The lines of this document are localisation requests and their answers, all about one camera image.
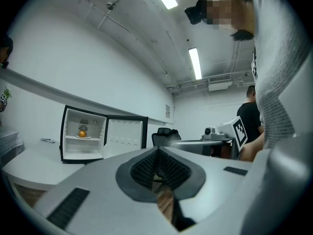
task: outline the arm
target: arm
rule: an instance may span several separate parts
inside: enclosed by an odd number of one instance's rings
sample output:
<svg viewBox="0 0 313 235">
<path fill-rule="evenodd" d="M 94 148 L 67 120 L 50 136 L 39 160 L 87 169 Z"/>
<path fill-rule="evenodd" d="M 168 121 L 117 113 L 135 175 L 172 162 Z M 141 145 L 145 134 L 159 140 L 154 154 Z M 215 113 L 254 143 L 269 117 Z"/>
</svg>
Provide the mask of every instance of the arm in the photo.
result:
<svg viewBox="0 0 313 235">
<path fill-rule="evenodd" d="M 264 132 L 264 127 L 260 125 L 258 127 L 258 130 L 259 130 L 260 134 L 262 134 Z"/>
<path fill-rule="evenodd" d="M 255 141 L 246 143 L 240 151 L 240 160 L 253 162 L 256 154 L 263 149 L 264 133 L 262 133 Z"/>
</svg>

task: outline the sticker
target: sticker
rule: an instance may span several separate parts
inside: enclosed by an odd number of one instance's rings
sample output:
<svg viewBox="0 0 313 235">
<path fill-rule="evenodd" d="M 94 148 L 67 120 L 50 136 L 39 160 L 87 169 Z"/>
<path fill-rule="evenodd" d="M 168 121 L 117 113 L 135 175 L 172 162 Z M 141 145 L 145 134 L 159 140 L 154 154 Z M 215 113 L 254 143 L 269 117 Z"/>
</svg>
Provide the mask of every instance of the sticker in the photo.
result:
<svg viewBox="0 0 313 235">
<path fill-rule="evenodd" d="M 165 116 L 167 118 L 170 118 L 170 109 L 171 107 L 169 107 L 168 105 L 165 105 Z"/>
<path fill-rule="evenodd" d="M 245 140 L 247 139 L 246 132 L 244 129 L 244 125 L 241 122 L 241 119 L 234 123 L 234 129 L 237 136 L 237 140 L 239 142 L 239 146 L 241 147 Z"/>
<path fill-rule="evenodd" d="M 1 97 L 0 97 L 0 101 L 3 102 L 3 105 L 6 106 L 6 96 L 2 93 Z"/>
</svg>

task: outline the black rubber strip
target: black rubber strip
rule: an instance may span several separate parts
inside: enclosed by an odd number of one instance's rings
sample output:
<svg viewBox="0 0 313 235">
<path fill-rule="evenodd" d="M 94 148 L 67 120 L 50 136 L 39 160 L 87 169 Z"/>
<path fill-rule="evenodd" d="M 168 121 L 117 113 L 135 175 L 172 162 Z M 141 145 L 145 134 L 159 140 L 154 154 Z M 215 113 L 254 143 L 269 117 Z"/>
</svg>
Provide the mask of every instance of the black rubber strip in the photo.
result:
<svg viewBox="0 0 313 235">
<path fill-rule="evenodd" d="M 243 169 L 239 169 L 239 168 L 235 168 L 235 167 L 229 167 L 229 166 L 225 167 L 224 170 L 235 173 L 235 174 L 239 174 L 242 176 L 245 176 L 248 173 L 247 170 L 243 170 Z"/>
<path fill-rule="evenodd" d="M 87 198 L 88 194 L 88 190 L 75 188 L 49 215 L 47 220 L 64 230 Z"/>
</svg>

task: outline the white desk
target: white desk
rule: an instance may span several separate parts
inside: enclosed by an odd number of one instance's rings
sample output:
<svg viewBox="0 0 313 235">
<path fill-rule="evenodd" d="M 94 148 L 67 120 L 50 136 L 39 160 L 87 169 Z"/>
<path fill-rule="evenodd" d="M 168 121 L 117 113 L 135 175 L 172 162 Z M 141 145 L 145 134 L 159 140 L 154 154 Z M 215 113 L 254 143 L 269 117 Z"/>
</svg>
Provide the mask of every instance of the white desk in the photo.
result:
<svg viewBox="0 0 313 235">
<path fill-rule="evenodd" d="M 60 143 L 38 143 L 19 154 L 4 166 L 9 181 L 24 187 L 50 190 L 65 178 L 84 167 L 82 164 L 61 162 Z"/>
</svg>

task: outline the orange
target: orange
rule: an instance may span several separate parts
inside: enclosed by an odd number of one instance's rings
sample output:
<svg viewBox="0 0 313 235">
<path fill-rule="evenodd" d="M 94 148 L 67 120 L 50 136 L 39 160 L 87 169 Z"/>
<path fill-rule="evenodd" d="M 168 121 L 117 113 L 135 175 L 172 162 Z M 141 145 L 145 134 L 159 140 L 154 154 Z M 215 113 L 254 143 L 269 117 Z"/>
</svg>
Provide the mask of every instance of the orange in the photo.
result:
<svg viewBox="0 0 313 235">
<path fill-rule="evenodd" d="M 80 131 L 80 132 L 79 132 L 79 136 L 80 136 L 81 138 L 84 138 L 85 136 L 87 136 L 86 131 Z"/>
</svg>

